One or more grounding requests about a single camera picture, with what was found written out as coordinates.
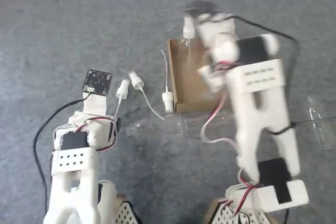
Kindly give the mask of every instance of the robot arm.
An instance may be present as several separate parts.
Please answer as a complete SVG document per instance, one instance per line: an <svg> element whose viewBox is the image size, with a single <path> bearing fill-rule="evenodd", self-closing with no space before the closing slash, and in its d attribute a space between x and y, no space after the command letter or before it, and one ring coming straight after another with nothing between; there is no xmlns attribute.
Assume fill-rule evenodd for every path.
<svg viewBox="0 0 336 224"><path fill-rule="evenodd" d="M256 199L254 207L271 212L307 204L309 199L304 183L292 180L300 172L294 129L289 128L272 136L280 158L259 163L256 157L264 128L279 132L290 125L284 91L286 81L281 60L275 57L279 50L277 38L265 34L236 39L234 20L228 19L233 15L222 13L212 3L193 2L186 13L193 18L194 26L211 56L212 66L204 66L199 73L214 92L223 88L224 83L227 85L237 125L238 166L252 181L264 185L250 194ZM223 62L231 66L234 64L234 67L218 80L218 75L214 74L216 67L213 66ZM261 99L259 108L254 98L256 92ZM231 190L226 196L240 202L243 194L244 190Z"/></svg>
<svg viewBox="0 0 336 224"><path fill-rule="evenodd" d="M83 86L83 111L76 111L68 124L54 131L53 179L45 224L114 224L121 218L138 223L131 205L117 197L114 184L98 181L97 152L116 143L120 128L119 118L106 115L111 77L89 70ZM117 91L119 103L127 97L128 84L124 80Z"/></svg>

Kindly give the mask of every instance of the clear plastic bottle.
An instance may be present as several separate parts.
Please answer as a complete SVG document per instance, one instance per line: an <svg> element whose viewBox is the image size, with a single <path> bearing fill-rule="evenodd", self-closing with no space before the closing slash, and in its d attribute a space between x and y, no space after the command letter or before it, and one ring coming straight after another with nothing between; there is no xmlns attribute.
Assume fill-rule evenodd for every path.
<svg viewBox="0 0 336 224"><path fill-rule="evenodd" d="M189 67L195 66L194 54L196 51L195 27L191 16L184 16L183 38L179 43L179 51L185 55L183 63Z"/></svg>
<svg viewBox="0 0 336 224"><path fill-rule="evenodd" d="M308 104L308 114L310 120L320 120L325 118L325 110L322 102L320 101L318 95L310 94L307 96ZM321 121L316 123L311 123L316 138L323 150L331 149L331 141L334 139L334 133L330 127L330 122Z"/></svg>

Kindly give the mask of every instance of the gray carpet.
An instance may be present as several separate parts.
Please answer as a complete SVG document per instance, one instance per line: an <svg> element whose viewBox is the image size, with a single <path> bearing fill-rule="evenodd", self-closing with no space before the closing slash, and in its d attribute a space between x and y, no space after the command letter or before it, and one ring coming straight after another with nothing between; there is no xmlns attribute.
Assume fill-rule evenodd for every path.
<svg viewBox="0 0 336 224"><path fill-rule="evenodd" d="M163 59L160 48L181 34L183 7L191 0L0 0L0 223L40 223L43 189L31 144L40 125L61 105L81 96L87 69L113 72L108 96L112 113L120 81L135 69L149 100L161 108ZM291 88L292 120L307 119L307 95L336 114L336 0L212 0L226 12L285 31L302 43ZM237 23L239 37L259 34ZM290 54L281 40L284 61ZM38 152L49 178L52 130L81 105L58 115L39 139ZM224 143L171 134L152 116L143 97L130 90L122 103L118 144L100 156L100 178L126 194L144 223L201 223L211 199L237 183L233 150ZM135 137L139 122L155 125ZM234 121L225 122L234 137ZM297 130L301 174L311 204L292 209L289 223L336 220L335 141L321 150L311 125ZM263 135L260 160L276 155ZM282 222L283 212L276 214Z"/></svg>

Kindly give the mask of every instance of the brown box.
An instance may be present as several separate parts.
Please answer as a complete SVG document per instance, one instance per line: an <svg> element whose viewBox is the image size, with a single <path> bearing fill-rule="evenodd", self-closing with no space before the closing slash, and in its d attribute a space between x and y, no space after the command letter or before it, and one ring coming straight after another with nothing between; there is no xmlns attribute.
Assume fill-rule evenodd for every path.
<svg viewBox="0 0 336 224"><path fill-rule="evenodd" d="M179 45L177 39L168 40L170 76L176 112L212 110L219 102L219 94L212 94L197 70L206 64L205 48L201 40L196 41L192 59Z"/></svg>

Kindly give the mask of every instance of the wire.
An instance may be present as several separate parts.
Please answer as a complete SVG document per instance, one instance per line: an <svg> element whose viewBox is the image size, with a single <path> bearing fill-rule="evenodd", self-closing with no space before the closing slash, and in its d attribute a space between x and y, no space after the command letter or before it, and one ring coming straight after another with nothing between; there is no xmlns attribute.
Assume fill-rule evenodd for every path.
<svg viewBox="0 0 336 224"><path fill-rule="evenodd" d="M238 205L238 207L237 207L235 213L233 214L233 216L236 216L236 215L239 213L239 211L240 211L241 208L243 207L243 204L244 204L244 202L245 202L245 200L246 200L248 194L249 194L253 189L254 189L254 187L249 187L249 188L245 191L245 193L244 193L243 197L241 198L241 201L240 201L240 203L239 203L239 205Z"/></svg>
<svg viewBox="0 0 336 224"><path fill-rule="evenodd" d="M330 118L322 118L322 119L316 119L316 120L303 120L303 121L298 121L298 122L290 122L290 125L283 128L280 131L277 132L273 132L268 130L268 132L274 136L278 136L281 135L282 133L288 131L289 129L293 129L296 126L300 125L300 124L305 124L305 123L322 123L322 122L329 122L329 121L334 121L336 120L336 116L330 117Z"/></svg>
<svg viewBox="0 0 336 224"><path fill-rule="evenodd" d="M120 104L121 104L121 98L119 98L119 102L118 102L118 106L117 106L117 109L116 109L116 112L114 114L115 117L117 117L117 114L118 114L118 111L119 111L119 107L120 107Z"/></svg>
<svg viewBox="0 0 336 224"><path fill-rule="evenodd" d="M67 129L67 128L71 128L69 126L73 126L73 127L78 127L77 125L75 125L74 123L67 123L67 124L64 124L64 125L61 125L59 127L57 127L56 129L54 129L54 133L52 134L53 135L53 138L54 140L56 139L56 131L58 131L59 129Z"/></svg>
<svg viewBox="0 0 336 224"><path fill-rule="evenodd" d="M247 213L245 213L245 212L242 212L242 211L239 211L239 212L247 217L247 219L248 219L247 223L250 224L251 223L250 216Z"/></svg>
<svg viewBox="0 0 336 224"><path fill-rule="evenodd" d="M37 155L37 140L38 137L40 136L41 132L43 131L43 129L47 126L47 124L62 110L66 109L69 106L75 105L79 102L83 102L85 101L89 96L91 95L91 93L88 94L88 96L86 96L83 99L79 99L79 100L75 100L72 102L69 102L65 105L63 105L62 107L60 107L59 109L57 109L45 122L44 124L42 124L42 126L38 129L35 137L34 137L34 141L33 141L33 153L34 153L34 160L38 169L38 172L40 174L41 180L42 180L42 184L44 187L44 215L47 213L47 208L48 208L48 188L47 188L47 182L46 182L46 178L45 175L43 173L42 167L41 167L41 163L39 161L38 155Z"/></svg>
<svg viewBox="0 0 336 224"><path fill-rule="evenodd" d="M284 223L283 224L287 224L288 222L288 217L289 217L289 208L286 209L286 214L285 214L285 219L284 219Z"/></svg>
<svg viewBox="0 0 336 224"><path fill-rule="evenodd" d="M217 108L213 111L213 113L209 116L209 118L207 119L207 121L205 122L205 124L203 125L202 129L201 129L201 139L204 143L208 143L208 144L214 144L214 143L217 143L219 141L225 141L225 142L228 142L230 145L233 146L233 148L237 151L237 153L240 153L239 151L239 148L238 148L238 145L235 141L233 141L231 138L228 138L228 137L222 137L222 138L218 138L216 140L211 140L211 139L208 139L205 135L205 129L207 127L207 125L212 121L212 119L218 114L218 112L221 110L221 108L223 107L224 103L225 103L225 100L226 100L226 97L227 97L227 92L226 91L223 91L223 94L222 94L222 97L219 101L219 104L217 106Z"/></svg>
<svg viewBox="0 0 336 224"><path fill-rule="evenodd" d="M293 53L292 53L292 56L290 58L290 61L289 61L289 65L288 65L288 69L287 69L287 73L286 73L286 86L285 86L285 94L286 94L286 98L287 98L287 102L289 100L289 92L290 92L290 84L291 84L291 81L292 81L292 76L293 76L293 72L294 72L294 68L297 64L297 58L298 56L301 54L301 46L300 46L300 42L295 39L294 37L288 35L288 34L285 34L285 33L282 33L280 31L276 31L274 29L271 29L269 27L266 27L266 26L263 26L261 24L258 24L258 23L255 23L255 22L252 22L252 21L249 21L243 17L240 17L238 15L231 15L229 17L226 17L224 18L223 20L228 20L228 19L237 19L237 20L240 20L244 23L247 23L251 26L255 26L255 27L258 27L262 30L265 30L265 31L268 31L270 33L273 33L273 34L276 34L276 35L279 35L283 38L286 38L286 39L289 39L292 41L293 43L293 47L294 47L294 50L293 50Z"/></svg>
<svg viewBox="0 0 336 224"><path fill-rule="evenodd" d="M101 152L101 151L104 151L104 150L107 150L109 148L111 148L116 142L117 142L117 139L118 139L118 130L117 130L117 125L115 123L114 120L112 120L111 118L107 118L107 117L104 117L104 116L98 116L98 117L95 117L95 118L88 118L84 121L84 124L82 124L81 126L79 126L75 132L80 132L86 125L88 125L88 121L95 121L95 120L107 120L107 121L110 121L112 124L113 124L113 128L114 128L114 132L115 132L115 138L114 138L114 141L112 142L112 144L106 146L106 147L103 147L101 149L97 149L97 152Z"/></svg>
<svg viewBox="0 0 336 224"><path fill-rule="evenodd" d="M164 58L164 63L165 63L165 65L166 65L166 69L165 69L166 92L168 92L168 61L167 61L166 54L164 53L164 51L162 50L162 48L161 48L161 53L162 53L162 56L163 56L163 58Z"/></svg>
<svg viewBox="0 0 336 224"><path fill-rule="evenodd" d="M160 115L159 115L159 114L152 108L152 106L150 105L150 103L149 103L149 101L148 101L148 99L147 99L147 96L146 96L146 94L145 94L145 92L143 91L142 88L140 88L140 91L142 92L143 96L145 97L146 103L147 103L148 107L151 109L151 111L153 111L153 113L154 113L158 118L160 118L160 119L163 120L163 121L166 121L166 119L165 119L164 117L160 116Z"/></svg>

